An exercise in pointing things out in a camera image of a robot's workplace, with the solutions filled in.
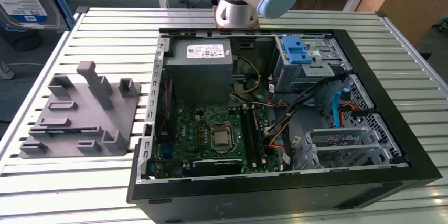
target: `yellow wire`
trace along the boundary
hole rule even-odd
[[[260,86],[260,82],[261,82],[261,77],[260,77],[260,73],[258,73],[258,70],[257,68],[253,66],[253,64],[248,61],[248,59],[245,59],[244,57],[238,56],[238,58],[241,58],[249,65],[250,67],[253,68],[254,72],[257,73],[257,84],[254,85],[253,88],[248,89],[248,90],[241,90],[241,91],[230,91],[230,94],[246,94],[249,92],[252,92],[253,90],[257,89],[257,87]]]

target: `hard drive label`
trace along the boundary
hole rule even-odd
[[[38,0],[0,0],[5,12],[18,21],[44,22],[46,12]]]

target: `cpu socket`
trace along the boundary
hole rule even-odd
[[[214,124],[209,127],[212,135],[212,149],[217,153],[225,153],[232,150],[232,126],[228,124]]]

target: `ram slot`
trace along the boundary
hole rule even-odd
[[[261,133],[253,108],[241,107],[241,130],[244,138],[246,166],[257,167],[261,164]]]

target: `gray plastic holder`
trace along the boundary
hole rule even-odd
[[[94,62],[81,61],[77,73],[86,84],[54,76],[52,96],[20,147],[21,158],[120,156],[129,147],[141,85],[132,79],[109,83]]]

